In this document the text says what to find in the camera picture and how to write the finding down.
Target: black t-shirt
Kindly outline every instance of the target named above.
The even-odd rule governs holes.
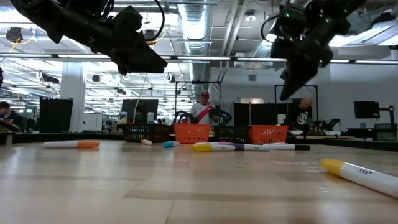
[[[304,130],[308,126],[308,119],[312,118],[312,107],[302,109],[298,105],[289,114],[289,121],[294,123],[294,128]]]
[[[19,116],[18,114],[12,112],[10,115],[8,116],[4,116],[4,115],[0,115],[0,118],[4,118],[4,119],[12,119],[13,120],[13,124],[15,124],[16,126],[18,126],[19,128],[21,128],[21,124],[22,124],[22,117]]]

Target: plastic basket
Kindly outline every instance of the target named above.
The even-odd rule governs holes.
[[[216,142],[249,143],[250,126],[215,126]]]
[[[175,140],[180,144],[207,142],[210,128],[210,124],[175,124]]]
[[[254,125],[250,128],[252,144],[285,142],[288,126]]]
[[[122,124],[124,140],[127,142],[141,142],[147,139],[153,143],[166,142],[170,139],[172,127],[161,124]]]

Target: black marker cap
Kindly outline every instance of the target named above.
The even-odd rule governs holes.
[[[294,144],[295,150],[298,151],[308,151],[310,150],[311,146],[306,144]]]

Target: white shirt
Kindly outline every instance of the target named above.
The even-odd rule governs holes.
[[[203,106],[201,103],[195,103],[192,106],[191,114],[194,117],[197,117],[199,119],[198,124],[211,124],[211,119],[209,117],[209,113],[204,110],[210,110],[213,108],[214,108],[214,106],[211,104]]]

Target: red cap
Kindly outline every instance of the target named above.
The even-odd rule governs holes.
[[[207,96],[207,97],[209,97],[209,92],[207,92],[206,90],[203,90],[203,91],[200,93],[200,96]]]

